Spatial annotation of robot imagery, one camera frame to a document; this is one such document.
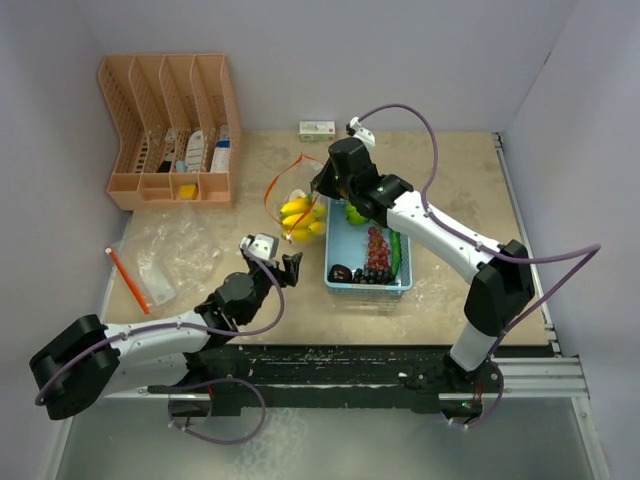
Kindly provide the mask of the yellow banana bunch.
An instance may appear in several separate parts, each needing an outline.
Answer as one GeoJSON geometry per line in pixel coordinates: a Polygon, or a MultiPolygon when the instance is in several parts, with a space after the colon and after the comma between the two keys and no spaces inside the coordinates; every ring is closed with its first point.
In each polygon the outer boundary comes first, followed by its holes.
{"type": "Polygon", "coordinates": [[[326,233],[327,207],[320,200],[299,197],[280,209],[282,238],[290,243],[304,244],[326,233]]]}

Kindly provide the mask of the clear zip bag orange zipper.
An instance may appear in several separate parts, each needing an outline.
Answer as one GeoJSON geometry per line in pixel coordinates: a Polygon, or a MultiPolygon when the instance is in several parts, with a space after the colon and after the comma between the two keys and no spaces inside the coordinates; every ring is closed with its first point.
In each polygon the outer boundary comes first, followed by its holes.
{"type": "MultiPolygon", "coordinates": [[[[288,196],[294,189],[304,190],[311,200],[320,200],[327,207],[328,216],[328,201],[321,194],[312,191],[310,182],[313,177],[318,174],[323,168],[324,164],[316,160],[315,158],[300,154],[299,157],[283,171],[278,173],[267,186],[264,196],[263,205],[267,211],[269,217],[276,223],[281,235],[280,226],[280,209],[289,202],[288,196]]],[[[308,243],[319,241],[325,234],[316,238],[308,243]]]]}

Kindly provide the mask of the white garlic toy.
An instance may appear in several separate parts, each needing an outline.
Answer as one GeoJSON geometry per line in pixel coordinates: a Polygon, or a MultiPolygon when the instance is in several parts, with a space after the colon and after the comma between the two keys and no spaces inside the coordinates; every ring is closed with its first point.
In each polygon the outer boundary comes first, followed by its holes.
{"type": "Polygon", "coordinates": [[[294,189],[288,196],[289,201],[306,198],[308,194],[302,189],[294,189]]]}

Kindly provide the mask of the green cucumber toy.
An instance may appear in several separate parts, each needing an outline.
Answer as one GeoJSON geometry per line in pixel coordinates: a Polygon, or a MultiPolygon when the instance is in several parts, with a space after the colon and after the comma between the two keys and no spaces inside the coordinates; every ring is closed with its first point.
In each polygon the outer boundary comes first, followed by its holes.
{"type": "Polygon", "coordinates": [[[396,277],[400,269],[402,260],[401,235],[396,231],[391,231],[391,274],[396,277]]]}

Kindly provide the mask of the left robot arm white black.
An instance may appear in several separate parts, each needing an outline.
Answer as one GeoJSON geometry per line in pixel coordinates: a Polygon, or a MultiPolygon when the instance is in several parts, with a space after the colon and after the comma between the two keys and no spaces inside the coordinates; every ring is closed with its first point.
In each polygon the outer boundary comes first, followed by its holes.
{"type": "Polygon", "coordinates": [[[269,292],[281,294],[299,280],[301,253],[280,261],[243,256],[247,271],[228,275],[205,302],[185,313],[140,324],[104,324],[95,315],[74,321],[29,362],[39,388],[36,406],[62,420],[111,393],[204,388],[206,369],[192,356],[249,336],[244,327],[269,292]]]}

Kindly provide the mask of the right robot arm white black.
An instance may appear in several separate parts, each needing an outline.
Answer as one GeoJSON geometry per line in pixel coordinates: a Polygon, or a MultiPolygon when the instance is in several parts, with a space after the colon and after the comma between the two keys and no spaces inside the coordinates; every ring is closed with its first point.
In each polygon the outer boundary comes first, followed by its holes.
{"type": "Polygon", "coordinates": [[[328,155],[311,181],[313,190],[348,201],[366,219],[425,247],[469,285],[464,304],[467,324],[444,369],[452,389],[469,390],[479,381],[479,367],[499,336],[535,295],[531,268],[524,262],[526,247],[517,240],[501,244],[482,236],[427,204],[407,181],[381,175],[359,139],[334,142],[328,155]]]}

